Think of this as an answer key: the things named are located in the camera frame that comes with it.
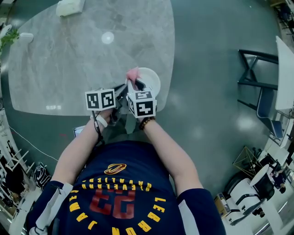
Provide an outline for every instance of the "white plate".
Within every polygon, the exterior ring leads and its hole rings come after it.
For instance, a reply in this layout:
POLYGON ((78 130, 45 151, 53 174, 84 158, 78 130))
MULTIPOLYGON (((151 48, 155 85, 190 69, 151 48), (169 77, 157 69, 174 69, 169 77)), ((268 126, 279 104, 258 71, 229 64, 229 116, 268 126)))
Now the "white plate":
POLYGON ((160 91, 160 79, 157 73, 155 73, 152 69, 149 68, 139 68, 139 76, 146 85, 149 85, 152 89, 152 93, 155 97, 158 95, 160 91))

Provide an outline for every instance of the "gray tabletop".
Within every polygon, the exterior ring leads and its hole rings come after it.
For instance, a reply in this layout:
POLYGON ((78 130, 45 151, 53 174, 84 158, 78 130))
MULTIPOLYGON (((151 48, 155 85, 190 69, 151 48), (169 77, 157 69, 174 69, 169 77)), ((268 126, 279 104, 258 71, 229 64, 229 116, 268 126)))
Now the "gray tabletop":
POLYGON ((47 8, 20 27, 32 33, 9 54, 9 88, 16 110, 50 115, 89 115, 85 91, 112 88, 133 67, 154 70, 161 81, 158 111, 172 75, 175 30, 170 0, 86 0, 83 12, 56 15, 47 8), (114 35, 110 44, 102 41, 114 35))

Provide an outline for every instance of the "gray floor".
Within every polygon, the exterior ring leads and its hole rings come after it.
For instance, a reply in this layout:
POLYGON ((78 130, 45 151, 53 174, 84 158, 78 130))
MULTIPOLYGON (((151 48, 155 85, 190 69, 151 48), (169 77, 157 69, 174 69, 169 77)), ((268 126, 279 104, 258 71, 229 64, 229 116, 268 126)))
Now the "gray floor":
MULTIPOLYGON (((17 0, 10 22, 17 27, 57 0, 17 0)), ((259 89, 238 87, 243 73, 238 49, 277 54, 280 35, 273 10, 264 0, 171 0, 175 18, 175 63, 166 107, 158 122, 195 162, 204 187, 213 195, 236 171, 233 160, 244 145, 263 147, 268 132, 253 110, 237 99, 256 103, 259 89)), ((46 116, 12 108, 7 69, 2 57, 1 85, 10 125, 45 153, 59 158, 72 140, 73 127, 88 117, 46 116)), ((256 67, 260 81, 277 84, 276 65, 256 67)), ((30 160, 52 173, 56 162, 13 135, 30 160)))

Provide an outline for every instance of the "white cable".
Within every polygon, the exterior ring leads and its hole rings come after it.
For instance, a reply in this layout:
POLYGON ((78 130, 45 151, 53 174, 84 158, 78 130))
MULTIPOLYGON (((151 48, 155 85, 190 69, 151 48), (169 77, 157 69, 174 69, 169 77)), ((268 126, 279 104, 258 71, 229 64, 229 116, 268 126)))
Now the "white cable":
MULTIPOLYGON (((9 124, 8 126, 10 127, 11 130, 13 130, 16 134, 18 134, 20 137, 22 137, 15 129, 13 129, 9 124)), ((38 149, 37 147, 35 147, 31 142, 29 142, 26 138, 22 137, 25 141, 27 141, 31 146, 33 146, 36 150, 38 150, 39 152, 43 153, 44 155, 48 156, 48 157, 51 157, 53 158, 55 161, 58 161, 56 158, 48 155, 48 154, 45 154, 44 152, 42 152, 40 149, 38 149)))

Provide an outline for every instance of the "white wristband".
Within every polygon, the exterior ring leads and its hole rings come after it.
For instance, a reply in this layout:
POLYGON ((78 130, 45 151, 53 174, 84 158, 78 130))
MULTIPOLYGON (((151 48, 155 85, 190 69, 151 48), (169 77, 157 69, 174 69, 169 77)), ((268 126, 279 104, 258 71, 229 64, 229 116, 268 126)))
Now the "white wristband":
POLYGON ((101 115, 98 115, 96 117, 97 121, 99 121, 104 128, 106 128, 108 126, 107 122, 105 121, 105 119, 101 116, 101 115))

